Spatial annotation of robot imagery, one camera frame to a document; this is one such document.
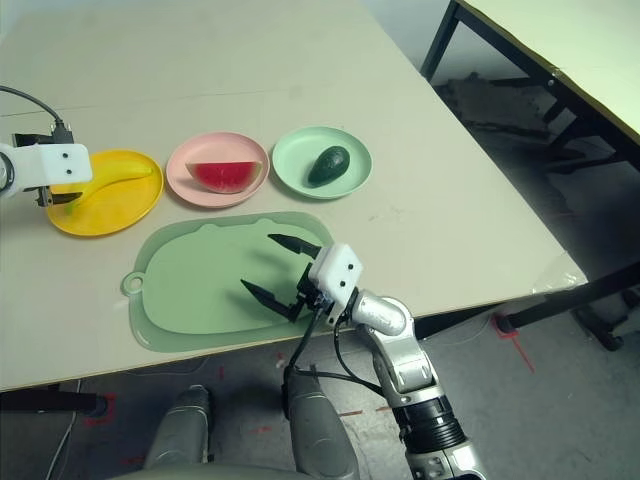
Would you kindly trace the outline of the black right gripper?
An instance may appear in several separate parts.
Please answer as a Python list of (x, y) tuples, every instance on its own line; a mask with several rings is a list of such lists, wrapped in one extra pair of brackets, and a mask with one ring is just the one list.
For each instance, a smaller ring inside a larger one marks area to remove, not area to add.
[[(285, 234), (268, 234), (267, 237), (293, 253), (304, 254), (312, 259), (316, 259), (321, 251), (320, 246), (311, 244), (299, 237)], [(304, 309), (314, 314), (323, 314), (326, 310), (327, 297), (309, 278), (310, 270), (310, 267), (304, 270), (296, 285), (296, 300), (288, 305), (278, 301), (272, 292), (254, 283), (244, 279), (241, 279), (241, 283), (261, 305), (283, 316), (289, 322), (295, 323)]]

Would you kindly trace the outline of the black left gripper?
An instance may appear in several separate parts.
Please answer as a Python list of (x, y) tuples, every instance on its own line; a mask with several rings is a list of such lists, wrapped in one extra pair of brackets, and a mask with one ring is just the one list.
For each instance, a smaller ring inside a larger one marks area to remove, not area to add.
[(61, 205), (73, 202), (82, 196), (81, 192), (70, 193), (52, 193), (48, 186), (40, 186), (36, 188), (37, 191), (37, 205), (39, 207), (50, 207), (51, 205)]

